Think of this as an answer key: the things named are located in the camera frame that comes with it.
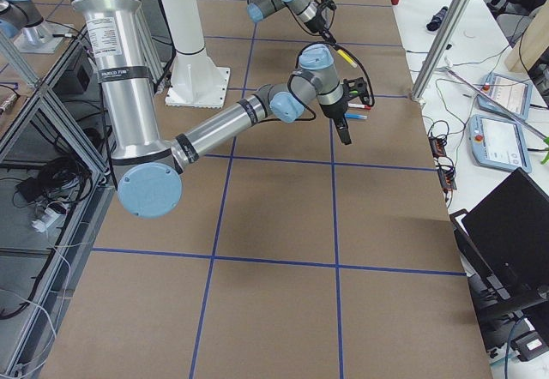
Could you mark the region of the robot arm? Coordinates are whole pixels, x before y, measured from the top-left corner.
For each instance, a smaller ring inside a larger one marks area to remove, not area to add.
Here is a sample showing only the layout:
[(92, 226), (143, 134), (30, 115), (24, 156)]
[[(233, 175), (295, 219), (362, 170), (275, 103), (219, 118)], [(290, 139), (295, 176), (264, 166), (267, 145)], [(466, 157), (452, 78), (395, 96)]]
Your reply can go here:
[(339, 45), (330, 31), (337, 9), (333, 0), (246, 0), (246, 2), (248, 15), (254, 23), (287, 9), (305, 33), (322, 38), (339, 52)]
[(344, 144), (350, 90), (328, 47), (314, 44), (298, 57), (289, 80), (265, 85), (225, 106), (230, 71), (208, 56), (196, 0), (160, 0), (175, 58), (168, 105), (212, 107), (213, 117), (168, 141), (160, 136), (152, 73), (138, 30), (142, 0), (70, 0), (86, 22), (98, 81), (116, 139), (112, 173), (118, 199), (141, 218), (172, 211), (183, 193), (180, 173), (205, 153), (270, 116), (297, 120), (312, 101), (331, 119)]

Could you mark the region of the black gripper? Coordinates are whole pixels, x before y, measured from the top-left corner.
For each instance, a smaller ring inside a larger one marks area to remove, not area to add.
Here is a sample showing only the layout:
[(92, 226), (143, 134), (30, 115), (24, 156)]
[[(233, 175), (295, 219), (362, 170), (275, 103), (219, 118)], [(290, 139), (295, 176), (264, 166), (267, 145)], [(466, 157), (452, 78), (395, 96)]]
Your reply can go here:
[(345, 113), (348, 109), (348, 100), (345, 95), (342, 95), (336, 102), (331, 104), (320, 105), (325, 117), (331, 119), (336, 127), (336, 132), (340, 141), (344, 145), (352, 143), (348, 123)]
[(310, 3), (305, 10), (305, 26), (311, 33), (319, 34), (328, 45), (338, 50), (339, 45), (334, 35), (328, 30), (326, 19), (323, 16), (325, 9), (326, 7), (321, 4)]

